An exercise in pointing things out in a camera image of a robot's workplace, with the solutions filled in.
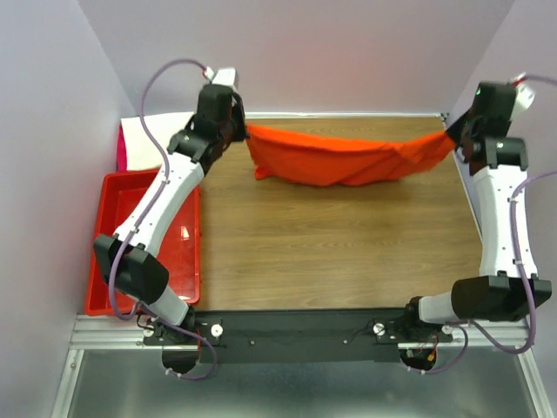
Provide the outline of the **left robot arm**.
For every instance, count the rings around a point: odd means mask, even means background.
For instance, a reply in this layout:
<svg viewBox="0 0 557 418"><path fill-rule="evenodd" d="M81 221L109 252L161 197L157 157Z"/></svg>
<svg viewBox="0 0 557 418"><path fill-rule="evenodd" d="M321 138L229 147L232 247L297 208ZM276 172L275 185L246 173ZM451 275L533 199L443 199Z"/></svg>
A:
<svg viewBox="0 0 557 418"><path fill-rule="evenodd" d="M186 126L163 152L163 164L132 213L113 234L94 241L97 265L109 288L135 300L151 315L174 327L189 327L190 306L170 285L170 274L158 260L164 236L182 204L203 181L230 143L246 139L245 112L235 87L207 84Z"/></svg>

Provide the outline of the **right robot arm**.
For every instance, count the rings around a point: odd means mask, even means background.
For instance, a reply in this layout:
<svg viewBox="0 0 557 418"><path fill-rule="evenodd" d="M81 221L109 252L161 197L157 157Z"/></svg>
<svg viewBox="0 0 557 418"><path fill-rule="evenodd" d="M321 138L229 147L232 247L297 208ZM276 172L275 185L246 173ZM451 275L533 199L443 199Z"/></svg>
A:
<svg viewBox="0 0 557 418"><path fill-rule="evenodd" d="M482 255L477 276L457 280L436 296L415 297L406 317L419 327L460 320L524 319L552 294L529 248L522 183L528 157L523 139L508 134L513 118L534 101L517 81L482 81L469 110L446 132L464 154L480 206Z"/></svg>

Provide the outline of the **orange t-shirt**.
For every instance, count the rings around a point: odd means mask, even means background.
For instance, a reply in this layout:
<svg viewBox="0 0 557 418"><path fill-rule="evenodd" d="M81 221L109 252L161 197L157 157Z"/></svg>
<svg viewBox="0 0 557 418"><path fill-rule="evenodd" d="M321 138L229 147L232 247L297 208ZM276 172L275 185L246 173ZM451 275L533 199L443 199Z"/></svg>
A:
<svg viewBox="0 0 557 418"><path fill-rule="evenodd" d="M312 186L360 186L427 172L452 152L444 131L409 141L333 138L250 125L247 146L256 179Z"/></svg>

